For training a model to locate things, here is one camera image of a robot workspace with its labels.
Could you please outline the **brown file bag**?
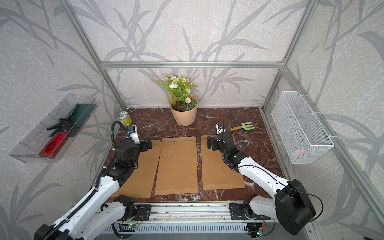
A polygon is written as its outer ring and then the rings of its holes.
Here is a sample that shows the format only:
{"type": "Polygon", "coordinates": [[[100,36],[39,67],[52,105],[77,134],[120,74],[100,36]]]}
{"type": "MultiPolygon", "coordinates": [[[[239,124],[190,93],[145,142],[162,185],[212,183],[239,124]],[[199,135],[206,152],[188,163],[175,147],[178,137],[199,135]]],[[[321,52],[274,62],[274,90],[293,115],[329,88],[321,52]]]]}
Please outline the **brown file bag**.
{"type": "Polygon", "coordinates": [[[125,195],[130,198],[150,198],[161,150],[162,142],[160,140],[154,140],[153,148],[141,153],[138,161],[138,169],[133,172],[124,185],[111,195],[111,197],[125,195]]]}
{"type": "Polygon", "coordinates": [[[243,176],[223,162],[219,151],[207,148],[207,137],[201,137],[203,190],[243,189],[243,176]]]}
{"type": "Polygon", "coordinates": [[[197,140],[163,138],[155,195],[198,192],[197,140]]]}

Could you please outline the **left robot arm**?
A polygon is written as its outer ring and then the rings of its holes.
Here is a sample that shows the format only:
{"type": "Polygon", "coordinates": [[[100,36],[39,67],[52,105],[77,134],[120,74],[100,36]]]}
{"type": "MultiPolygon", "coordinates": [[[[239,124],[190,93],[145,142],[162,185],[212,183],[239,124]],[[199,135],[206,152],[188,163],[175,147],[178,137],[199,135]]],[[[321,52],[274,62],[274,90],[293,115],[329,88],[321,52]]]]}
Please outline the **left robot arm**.
{"type": "Polygon", "coordinates": [[[101,170],[95,185],[74,207],[53,224],[42,225],[35,232],[36,240],[94,240],[115,222],[133,219],[139,213],[134,200],[125,195],[119,195],[108,207],[101,209],[138,169],[140,154],[153,148],[150,136],[139,139],[137,126],[125,128],[127,137],[117,144],[116,125],[124,126],[119,121],[112,123],[112,162],[101,170]]]}

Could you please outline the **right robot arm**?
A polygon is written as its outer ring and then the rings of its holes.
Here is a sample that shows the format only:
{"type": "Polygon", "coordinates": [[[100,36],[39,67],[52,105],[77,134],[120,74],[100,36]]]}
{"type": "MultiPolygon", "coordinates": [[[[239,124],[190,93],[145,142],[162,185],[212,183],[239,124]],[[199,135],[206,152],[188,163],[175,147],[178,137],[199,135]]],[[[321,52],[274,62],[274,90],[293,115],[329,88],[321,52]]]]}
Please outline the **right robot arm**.
{"type": "Polygon", "coordinates": [[[247,219],[269,217],[295,236],[308,223],[321,216],[310,199],[313,194],[309,194],[300,181],[281,178],[259,165],[248,154],[237,149],[230,132],[219,130],[217,136],[208,136],[207,148],[220,152],[223,162],[231,170],[249,178],[269,194],[268,198],[250,197],[240,205],[240,213],[247,219]]]}

